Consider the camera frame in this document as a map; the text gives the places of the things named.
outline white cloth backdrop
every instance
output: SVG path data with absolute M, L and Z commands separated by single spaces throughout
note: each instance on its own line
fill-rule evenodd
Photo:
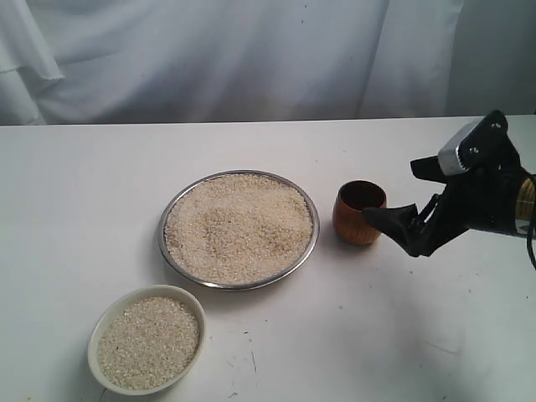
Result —
M 524 0 L 2 0 L 0 124 L 528 113 L 535 14 Z

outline white bowl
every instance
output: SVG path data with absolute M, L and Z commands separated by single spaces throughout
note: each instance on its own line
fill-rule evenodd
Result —
M 156 388 L 144 390 L 124 389 L 113 384 L 102 373 L 101 366 L 99 365 L 97 359 L 97 348 L 99 346 L 99 341 L 104 334 L 104 331 L 113 323 L 114 319 L 118 317 L 121 313 L 123 313 L 123 311 L 130 305 L 139 302 L 140 300 L 147 299 L 148 297 L 171 297 L 172 299 L 182 302 L 186 306 L 190 307 L 199 324 L 199 345 L 197 350 L 195 351 L 192 361 L 184 368 L 181 373 L 179 373 L 175 378 L 167 381 L 165 384 Z M 91 334 L 90 344 L 88 346 L 87 351 L 87 358 L 90 364 L 90 370 L 95 376 L 96 380 L 103 387 L 109 389 L 110 391 L 124 395 L 154 394 L 175 384 L 192 368 L 192 366 L 198 360 L 198 357 L 201 353 L 201 349 L 204 344 L 205 326 L 205 316 L 201 304 L 192 294 L 188 293 L 184 289 L 168 285 L 157 285 L 138 289 L 136 291 L 128 293 L 127 295 L 123 296 L 121 299 L 113 303 L 110 307 L 108 307 L 108 309 L 100 317 L 98 323 L 95 325 L 93 333 Z

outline brown cup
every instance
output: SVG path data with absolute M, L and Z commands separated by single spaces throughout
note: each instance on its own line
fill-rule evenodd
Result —
M 356 180 L 344 184 L 333 207 L 333 228 L 339 239 L 353 245 L 370 245 L 380 232 L 369 226 L 363 208 L 385 208 L 385 191 L 371 182 Z

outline bowl rim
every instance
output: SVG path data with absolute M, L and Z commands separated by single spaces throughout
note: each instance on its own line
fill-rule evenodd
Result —
M 304 198 L 307 209 L 311 216 L 311 221 L 312 221 L 311 238 L 309 239 L 309 243 L 307 244 L 306 249 L 303 251 L 303 253 L 301 253 L 301 255 L 297 258 L 297 260 L 295 260 L 292 264 L 290 264 L 285 270 L 278 272 L 277 274 L 273 276 L 269 276 L 265 279 L 251 282 L 251 283 L 245 283 L 245 284 L 221 284 L 221 283 L 205 281 L 202 278 L 198 278 L 197 276 L 194 276 L 190 274 L 189 272 L 185 271 L 171 257 L 171 255 L 169 254 L 168 248 L 166 246 L 164 228 L 168 221 L 169 213 L 171 212 L 172 208 L 175 206 L 175 204 L 177 203 L 179 199 L 184 197 L 187 193 L 189 193 L 191 190 L 196 188 L 201 183 L 208 182 L 215 178 L 222 178 L 224 176 L 230 176 L 230 175 L 235 175 L 235 174 L 252 174 L 252 175 L 257 175 L 257 176 L 263 176 L 263 177 L 275 180 L 279 183 L 283 183 L 291 188 L 294 188 Z M 309 257 L 309 255 L 311 255 L 312 250 L 315 248 L 315 245 L 318 240 L 318 236 L 320 235 L 320 219 L 318 218 L 317 208 L 315 207 L 315 204 L 312 202 L 312 199 L 307 195 L 305 191 L 303 191 L 302 188 L 297 186 L 295 183 L 293 183 L 289 179 L 283 178 L 282 176 L 278 176 L 274 173 L 262 172 L 259 170 L 247 170 L 247 169 L 228 170 L 225 172 L 214 173 L 204 178 L 200 178 L 196 182 L 188 185 L 186 188 L 181 190 L 177 195 L 175 195 L 175 197 L 172 198 L 172 200 L 169 202 L 167 207 L 164 209 L 164 212 L 162 213 L 162 217 L 160 218 L 160 221 L 158 222 L 157 232 L 158 232 L 158 236 L 157 236 L 158 247 L 160 248 L 160 252 L 162 253 L 164 260 L 181 276 L 185 277 L 189 281 L 192 281 L 199 285 L 210 287 L 213 289 L 220 289 L 223 291 L 248 291 L 248 290 L 258 289 L 260 287 L 270 285 L 271 283 L 274 283 L 284 278 L 285 276 L 290 275 L 298 267 L 300 267 L 300 265 L 302 265 L 305 262 L 305 260 Z
M 184 296 L 188 301 L 182 301 L 185 302 L 189 307 L 192 309 L 195 317 L 198 320 L 199 324 L 199 342 L 197 349 L 195 351 L 195 354 L 192 357 L 192 360 L 186 365 L 186 367 L 181 371 L 179 374 L 177 374 L 175 377 L 167 381 L 166 383 L 156 387 L 156 388 L 150 388 L 150 389 L 125 389 L 118 385 L 113 384 L 103 373 L 101 370 L 101 366 L 99 365 L 98 358 L 97 358 L 97 348 L 99 346 L 99 341 L 102 338 L 102 333 L 97 338 L 97 332 L 99 331 L 100 327 L 103 324 L 104 320 L 114 313 L 116 309 L 124 304 L 128 299 L 133 299 L 130 302 L 128 302 L 125 307 L 130 306 L 133 303 L 139 302 L 140 300 L 143 300 L 145 298 L 149 297 L 158 297 L 158 296 L 152 296 L 148 295 L 148 293 L 151 293 L 152 291 L 158 291 L 158 290 L 166 290 L 170 291 L 171 293 L 175 294 L 181 294 Z M 142 396 L 142 395 L 149 395 L 149 394 L 155 394 L 156 392 L 162 391 L 163 389 L 166 389 L 173 384 L 177 383 L 182 377 L 184 377 L 188 371 L 193 367 L 193 365 L 197 362 L 199 355 L 201 354 L 201 350 L 204 346 L 204 339 L 205 339 L 205 333 L 206 333 L 206 316 L 204 313 L 204 309 L 201 306 L 201 303 L 199 300 L 192 295 L 189 291 L 185 291 L 181 287 L 177 286 L 171 286 L 171 285 L 154 285 L 149 287 L 142 287 L 139 289 L 136 289 L 134 291 L 130 291 L 129 293 L 125 294 L 124 296 L 120 297 L 119 299 L 115 300 L 113 303 L 111 303 L 108 308 L 102 313 L 99 320 L 97 321 L 96 325 L 93 327 L 93 331 L 91 332 L 90 340 L 88 342 L 87 346 L 87 360 L 88 364 L 90 366 L 90 371 L 95 377 L 95 379 L 105 387 L 106 389 L 113 391 L 117 394 L 123 394 L 123 395 L 130 395 L 130 396 Z

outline robotic arm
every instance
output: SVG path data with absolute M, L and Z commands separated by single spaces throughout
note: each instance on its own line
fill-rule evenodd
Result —
M 469 229 L 532 237 L 536 222 L 536 179 L 521 166 L 500 111 L 464 126 L 434 157 L 411 162 L 416 178 L 444 183 L 418 213 L 415 204 L 363 210 L 368 224 L 396 241 L 409 255 L 430 256 Z

